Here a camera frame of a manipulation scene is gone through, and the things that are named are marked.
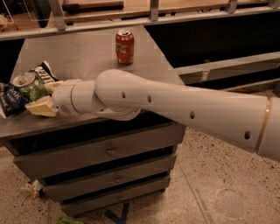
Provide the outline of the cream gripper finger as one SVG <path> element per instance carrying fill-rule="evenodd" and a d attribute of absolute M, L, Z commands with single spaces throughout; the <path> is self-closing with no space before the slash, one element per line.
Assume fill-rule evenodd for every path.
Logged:
<path fill-rule="evenodd" d="M 44 96 L 37 101 L 27 103 L 25 107 L 35 116 L 55 117 L 58 112 L 51 96 Z"/>
<path fill-rule="evenodd" d="M 48 82 L 44 85 L 49 94 L 52 94 L 54 90 L 63 83 L 63 80 Z"/>

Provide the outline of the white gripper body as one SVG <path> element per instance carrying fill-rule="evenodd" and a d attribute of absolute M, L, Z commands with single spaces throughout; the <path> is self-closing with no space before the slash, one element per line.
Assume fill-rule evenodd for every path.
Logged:
<path fill-rule="evenodd" d="M 80 81 L 80 79 L 66 80 L 56 87 L 52 93 L 53 104 L 63 116 L 80 115 L 80 113 L 75 109 L 72 100 L 74 86 Z"/>

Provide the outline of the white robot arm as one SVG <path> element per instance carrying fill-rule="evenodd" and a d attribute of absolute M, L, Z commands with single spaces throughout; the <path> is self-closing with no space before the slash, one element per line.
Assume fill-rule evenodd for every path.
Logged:
<path fill-rule="evenodd" d="M 45 84 L 51 109 L 128 121 L 147 110 L 280 161 L 280 99 L 164 83 L 118 69 Z"/>

